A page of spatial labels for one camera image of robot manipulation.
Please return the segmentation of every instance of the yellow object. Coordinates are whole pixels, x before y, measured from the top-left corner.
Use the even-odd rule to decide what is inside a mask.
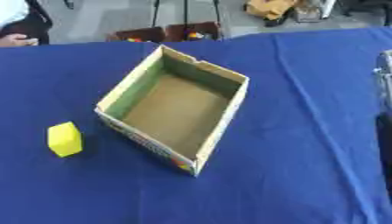
[[[82,151],[81,133],[72,122],[64,122],[48,129],[47,144],[54,153],[64,158]]]

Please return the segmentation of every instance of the printed box side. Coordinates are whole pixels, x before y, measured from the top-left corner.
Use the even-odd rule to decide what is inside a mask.
[[[235,112],[238,110],[242,104],[243,99],[248,90],[249,78],[244,76],[246,80],[242,83],[241,87],[233,97],[232,101],[229,103],[227,109],[223,113],[222,118],[218,122],[217,126],[213,129],[213,132],[209,135],[206,141],[201,146],[199,152],[196,155],[196,172],[195,175],[199,175],[206,161],[210,157],[214,150],[215,145],[221,139],[223,133],[225,132],[228,124],[233,119]]]
[[[195,175],[196,167],[195,163],[177,152],[170,149],[168,146],[160,143],[159,141],[151,138],[150,136],[144,134],[143,132],[130,127],[129,125],[118,121],[114,117],[110,115],[106,115],[99,108],[95,109],[95,113],[111,128],[119,131],[124,134],[126,137],[131,140],[141,144],[143,147],[147,148],[149,151],[154,154],[160,156],[161,158],[165,158],[169,160],[171,163],[175,164],[178,168],[185,170],[186,172]]]

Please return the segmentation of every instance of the cardboard box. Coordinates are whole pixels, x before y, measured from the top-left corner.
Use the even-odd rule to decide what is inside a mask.
[[[197,176],[249,78],[161,45],[98,102],[110,127]]]

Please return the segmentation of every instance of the person's hand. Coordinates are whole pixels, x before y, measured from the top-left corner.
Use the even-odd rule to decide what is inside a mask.
[[[0,38],[0,46],[36,46],[39,41],[36,38],[27,38],[24,34],[9,34]]]

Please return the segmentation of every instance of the tripod leg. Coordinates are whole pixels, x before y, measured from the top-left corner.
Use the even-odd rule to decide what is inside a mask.
[[[392,7],[385,4],[383,8],[385,10],[385,26],[390,26],[392,22]]]
[[[219,11],[219,0],[213,0],[213,6],[215,8],[216,22],[218,24],[219,35],[220,35],[221,39],[224,39],[223,32],[222,32],[222,29],[221,29],[221,14],[220,14],[220,11]]]
[[[158,9],[159,9],[159,5],[161,4],[160,0],[155,0],[154,3],[154,17],[152,18],[152,26],[151,27],[155,27],[155,25],[157,24],[157,15],[158,15]]]
[[[188,0],[184,0],[184,39],[188,39]]]

